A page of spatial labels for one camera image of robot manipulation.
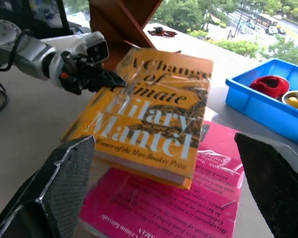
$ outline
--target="metal bowl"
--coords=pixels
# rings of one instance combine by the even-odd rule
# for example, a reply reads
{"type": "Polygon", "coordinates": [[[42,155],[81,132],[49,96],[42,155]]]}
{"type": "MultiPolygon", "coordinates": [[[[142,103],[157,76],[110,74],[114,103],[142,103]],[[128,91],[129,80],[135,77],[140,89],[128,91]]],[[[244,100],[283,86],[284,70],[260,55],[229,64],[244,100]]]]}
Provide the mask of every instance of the metal bowl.
{"type": "Polygon", "coordinates": [[[286,100],[287,100],[288,98],[290,98],[290,97],[298,98],[298,91],[289,91],[289,92],[285,93],[285,94],[282,96],[282,102],[283,102],[283,104],[288,105],[288,104],[286,103],[286,100]]]}

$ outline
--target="book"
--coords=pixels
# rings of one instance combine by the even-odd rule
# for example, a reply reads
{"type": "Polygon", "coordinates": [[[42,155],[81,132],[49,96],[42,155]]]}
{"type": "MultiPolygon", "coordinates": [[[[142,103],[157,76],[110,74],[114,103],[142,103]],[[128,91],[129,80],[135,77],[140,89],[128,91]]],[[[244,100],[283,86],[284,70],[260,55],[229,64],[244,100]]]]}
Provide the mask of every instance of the book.
{"type": "Polygon", "coordinates": [[[85,228],[100,238],[231,238],[244,174],[235,130],[206,121],[203,133],[191,190],[110,169],[85,197],[85,228]]]}
{"type": "Polygon", "coordinates": [[[132,49],[117,66],[127,87],[102,88],[63,136],[93,134],[95,159],[189,189],[213,63],[132,49]]]}

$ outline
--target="red fabric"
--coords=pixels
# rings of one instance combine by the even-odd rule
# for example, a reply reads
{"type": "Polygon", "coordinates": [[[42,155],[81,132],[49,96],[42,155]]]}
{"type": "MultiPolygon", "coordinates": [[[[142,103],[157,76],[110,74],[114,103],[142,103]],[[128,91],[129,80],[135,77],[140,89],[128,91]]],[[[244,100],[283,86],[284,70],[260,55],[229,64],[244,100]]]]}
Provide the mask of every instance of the red fabric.
{"type": "Polygon", "coordinates": [[[290,85],[286,79],[270,75],[255,79],[249,87],[272,98],[278,98],[289,91],[290,85]]]}

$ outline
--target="black cable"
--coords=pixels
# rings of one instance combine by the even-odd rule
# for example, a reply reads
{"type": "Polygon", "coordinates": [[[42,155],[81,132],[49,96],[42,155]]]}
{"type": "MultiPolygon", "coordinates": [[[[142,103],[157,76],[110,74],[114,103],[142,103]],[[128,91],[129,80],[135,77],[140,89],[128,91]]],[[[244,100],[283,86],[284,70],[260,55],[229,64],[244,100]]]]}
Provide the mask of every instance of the black cable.
{"type": "MultiPolygon", "coordinates": [[[[31,31],[26,29],[24,30],[23,32],[21,32],[20,35],[18,35],[18,37],[16,38],[15,42],[14,42],[14,45],[12,47],[12,51],[10,53],[10,57],[9,57],[9,61],[8,61],[8,65],[6,68],[0,68],[0,71],[3,72],[3,71],[8,71],[11,69],[12,65],[13,65],[13,62],[15,60],[15,56],[16,56],[16,51],[17,51],[17,48],[22,40],[22,38],[30,33],[31,31]]],[[[2,94],[5,98],[3,104],[0,106],[0,112],[6,107],[6,105],[8,104],[9,102],[9,97],[8,95],[6,94],[6,89],[3,87],[3,85],[0,83],[0,88],[2,88],[2,90],[0,90],[0,94],[2,94]]]]}

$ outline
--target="bus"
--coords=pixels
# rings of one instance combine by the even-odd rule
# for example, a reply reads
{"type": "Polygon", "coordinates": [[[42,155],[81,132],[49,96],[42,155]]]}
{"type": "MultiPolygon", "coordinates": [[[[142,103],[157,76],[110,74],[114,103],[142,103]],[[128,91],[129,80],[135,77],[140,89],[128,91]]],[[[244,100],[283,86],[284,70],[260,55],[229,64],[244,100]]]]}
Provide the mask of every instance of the bus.
{"type": "Polygon", "coordinates": [[[272,18],[270,15],[260,14],[257,17],[257,23],[269,28],[270,26],[277,26],[278,20],[272,18]]]}

